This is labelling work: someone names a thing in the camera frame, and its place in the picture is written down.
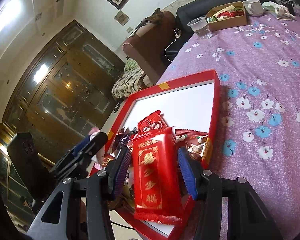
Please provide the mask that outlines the red flower snack packet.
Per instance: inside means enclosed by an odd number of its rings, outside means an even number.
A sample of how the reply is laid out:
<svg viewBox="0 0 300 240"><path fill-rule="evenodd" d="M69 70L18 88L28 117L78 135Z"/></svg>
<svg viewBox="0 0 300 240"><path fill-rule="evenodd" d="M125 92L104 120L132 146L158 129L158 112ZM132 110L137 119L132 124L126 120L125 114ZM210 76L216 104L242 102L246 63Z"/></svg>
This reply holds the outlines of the red flower snack packet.
<svg viewBox="0 0 300 240"><path fill-rule="evenodd" d="M175 130L175 151L185 147L193 160L200 160L204 155L208 133L189 129Z"/></svg>

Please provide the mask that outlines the purple snack packet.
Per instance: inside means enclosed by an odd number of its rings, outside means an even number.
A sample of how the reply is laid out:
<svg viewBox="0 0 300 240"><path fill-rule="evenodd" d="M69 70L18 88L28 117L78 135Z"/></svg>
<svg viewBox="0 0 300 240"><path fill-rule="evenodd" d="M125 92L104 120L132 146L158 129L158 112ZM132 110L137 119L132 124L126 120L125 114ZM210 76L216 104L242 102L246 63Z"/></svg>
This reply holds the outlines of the purple snack packet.
<svg viewBox="0 0 300 240"><path fill-rule="evenodd" d="M138 128L134 127L133 129L127 128L124 132L123 137L119 140L118 149L127 146L129 141L134 137L134 135L138 134Z"/></svg>

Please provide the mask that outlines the large red snack packet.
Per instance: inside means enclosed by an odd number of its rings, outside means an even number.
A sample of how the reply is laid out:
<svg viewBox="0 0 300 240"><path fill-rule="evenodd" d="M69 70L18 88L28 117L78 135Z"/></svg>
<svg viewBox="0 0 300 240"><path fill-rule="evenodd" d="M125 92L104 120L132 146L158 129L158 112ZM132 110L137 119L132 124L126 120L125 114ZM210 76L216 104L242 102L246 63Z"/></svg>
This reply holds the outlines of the large red snack packet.
<svg viewBox="0 0 300 240"><path fill-rule="evenodd" d="M184 208L172 128L138 134L133 140L134 218L174 225Z"/></svg>

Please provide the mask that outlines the red white lattice snack packet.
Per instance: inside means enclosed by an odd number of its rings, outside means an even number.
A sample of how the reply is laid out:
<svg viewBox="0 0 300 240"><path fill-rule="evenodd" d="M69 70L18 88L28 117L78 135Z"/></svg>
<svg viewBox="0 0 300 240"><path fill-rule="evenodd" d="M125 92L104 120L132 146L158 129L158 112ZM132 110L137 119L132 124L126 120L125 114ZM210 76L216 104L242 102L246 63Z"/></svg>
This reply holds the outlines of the red white lattice snack packet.
<svg viewBox="0 0 300 240"><path fill-rule="evenodd" d="M168 125L161 116L161 110L157 110L139 121L137 128L140 133L144 133L157 129L165 129L168 128Z"/></svg>

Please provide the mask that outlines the cardboard box of snacks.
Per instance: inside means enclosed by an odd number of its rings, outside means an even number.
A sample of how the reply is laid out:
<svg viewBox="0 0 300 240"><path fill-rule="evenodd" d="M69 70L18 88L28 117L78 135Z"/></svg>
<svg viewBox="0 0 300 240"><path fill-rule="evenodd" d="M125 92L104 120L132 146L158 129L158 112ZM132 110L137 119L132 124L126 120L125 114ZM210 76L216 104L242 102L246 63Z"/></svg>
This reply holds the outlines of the cardboard box of snacks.
<svg viewBox="0 0 300 240"><path fill-rule="evenodd" d="M241 1L214 7L205 18L211 31L247 25L247 14Z"/></svg>

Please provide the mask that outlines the red gift box tray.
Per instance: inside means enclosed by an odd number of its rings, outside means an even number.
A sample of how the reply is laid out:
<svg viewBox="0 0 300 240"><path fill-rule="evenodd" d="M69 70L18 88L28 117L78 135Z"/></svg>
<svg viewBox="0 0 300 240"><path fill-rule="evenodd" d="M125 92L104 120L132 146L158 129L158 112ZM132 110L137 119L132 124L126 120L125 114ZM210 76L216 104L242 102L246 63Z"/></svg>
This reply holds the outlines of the red gift box tray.
<svg viewBox="0 0 300 240"><path fill-rule="evenodd" d="M121 128L137 127L142 132L150 125L147 116L160 111L161 118L171 131L187 129L203 132L207 135L206 146L200 164L207 169L212 155L213 141L216 134L219 109L220 81L214 69L180 77L132 94L115 119L105 145L109 162L110 150L116 133ZM151 189L156 195L157 204L149 204L145 194L136 190L136 208L143 215L135 215L125 207L118 209L118 214L143 237L148 239L177 239L183 232L194 207L194 200L179 193L177 176L177 149L173 145L173 136L164 136L160 132L153 138L153 144L142 148L134 144L133 160L137 166L148 151L159 147L153 154L160 179L160 189Z"/></svg>

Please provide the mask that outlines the wooden door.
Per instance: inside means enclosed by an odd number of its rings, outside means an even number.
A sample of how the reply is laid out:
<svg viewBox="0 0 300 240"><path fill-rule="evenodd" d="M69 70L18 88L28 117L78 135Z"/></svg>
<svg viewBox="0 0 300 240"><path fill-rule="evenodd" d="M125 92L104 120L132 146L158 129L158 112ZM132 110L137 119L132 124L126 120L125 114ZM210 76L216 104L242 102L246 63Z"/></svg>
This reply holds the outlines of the wooden door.
<svg viewBox="0 0 300 240"><path fill-rule="evenodd" d="M52 162L101 128L116 103L111 94L124 62L77 21L38 53L19 80L3 115L12 133L31 133Z"/></svg>

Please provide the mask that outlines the purple floral tablecloth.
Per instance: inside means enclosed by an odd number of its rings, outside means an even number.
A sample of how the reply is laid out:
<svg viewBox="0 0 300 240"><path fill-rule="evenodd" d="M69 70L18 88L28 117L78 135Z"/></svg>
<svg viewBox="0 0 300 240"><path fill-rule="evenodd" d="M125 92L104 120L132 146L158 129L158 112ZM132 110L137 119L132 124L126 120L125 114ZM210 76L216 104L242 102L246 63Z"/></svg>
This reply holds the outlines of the purple floral tablecloth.
<svg viewBox="0 0 300 240"><path fill-rule="evenodd" d="M196 35L160 82L214 69L218 128L210 167L222 178L247 178L284 239L300 233L300 15L250 17L242 27Z"/></svg>

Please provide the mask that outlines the patterned blanket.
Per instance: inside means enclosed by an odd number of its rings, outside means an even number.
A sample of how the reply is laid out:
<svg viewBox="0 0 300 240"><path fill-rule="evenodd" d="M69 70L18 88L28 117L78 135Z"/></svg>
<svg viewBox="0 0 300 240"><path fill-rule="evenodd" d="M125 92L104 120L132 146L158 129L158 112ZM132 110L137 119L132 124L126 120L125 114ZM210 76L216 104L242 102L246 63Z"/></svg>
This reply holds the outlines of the patterned blanket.
<svg viewBox="0 0 300 240"><path fill-rule="evenodd" d="M152 86L153 83L138 63L129 58L125 64L123 74L114 83L111 94L115 100L128 98L131 94Z"/></svg>

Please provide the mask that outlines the clear plastic cup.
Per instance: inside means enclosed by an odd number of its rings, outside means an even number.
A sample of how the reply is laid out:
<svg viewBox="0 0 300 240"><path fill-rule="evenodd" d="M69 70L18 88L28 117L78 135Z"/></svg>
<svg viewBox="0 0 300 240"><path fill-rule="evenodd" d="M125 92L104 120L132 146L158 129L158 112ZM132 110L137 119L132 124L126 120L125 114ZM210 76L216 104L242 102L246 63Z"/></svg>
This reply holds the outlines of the clear plastic cup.
<svg viewBox="0 0 300 240"><path fill-rule="evenodd" d="M212 37L212 33L205 17L196 18L190 21L187 25L201 39L209 39Z"/></svg>

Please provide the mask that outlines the white ceramic mug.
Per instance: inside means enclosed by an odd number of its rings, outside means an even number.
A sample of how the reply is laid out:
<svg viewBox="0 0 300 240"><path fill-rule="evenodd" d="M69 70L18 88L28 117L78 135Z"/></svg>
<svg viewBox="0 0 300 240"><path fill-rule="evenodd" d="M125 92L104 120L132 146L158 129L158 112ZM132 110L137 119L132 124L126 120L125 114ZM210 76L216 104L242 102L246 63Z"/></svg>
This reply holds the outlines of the white ceramic mug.
<svg viewBox="0 0 300 240"><path fill-rule="evenodd" d="M257 17L264 14L264 9L260 0L246 0L242 3L249 15Z"/></svg>

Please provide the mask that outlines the white crumpled cloth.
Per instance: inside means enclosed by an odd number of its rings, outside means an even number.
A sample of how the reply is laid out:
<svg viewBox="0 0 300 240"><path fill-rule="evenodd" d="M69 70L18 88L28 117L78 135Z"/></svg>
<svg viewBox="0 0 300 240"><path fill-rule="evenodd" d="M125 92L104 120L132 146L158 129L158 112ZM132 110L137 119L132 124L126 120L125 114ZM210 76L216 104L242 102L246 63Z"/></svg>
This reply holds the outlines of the white crumpled cloth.
<svg viewBox="0 0 300 240"><path fill-rule="evenodd" d="M281 20L287 20L287 19L295 20L296 19L296 17L290 13L289 9L286 6L279 5L275 2L271 2L271 1L263 2L262 8L265 11L270 12L277 19L281 19Z"/></svg>

